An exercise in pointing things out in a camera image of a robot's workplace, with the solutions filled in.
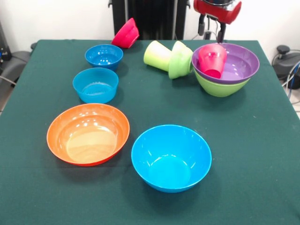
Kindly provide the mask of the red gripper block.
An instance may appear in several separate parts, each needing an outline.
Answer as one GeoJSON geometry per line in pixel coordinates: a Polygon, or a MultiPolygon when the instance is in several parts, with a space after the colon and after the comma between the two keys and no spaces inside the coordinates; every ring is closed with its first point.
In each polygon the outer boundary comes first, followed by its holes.
{"type": "Polygon", "coordinates": [[[200,13],[198,34],[204,35],[205,17],[210,16],[219,21],[220,31],[217,35],[217,42],[222,43],[225,37],[226,24],[231,24],[241,10],[240,0],[194,0],[194,10],[200,13]]]}

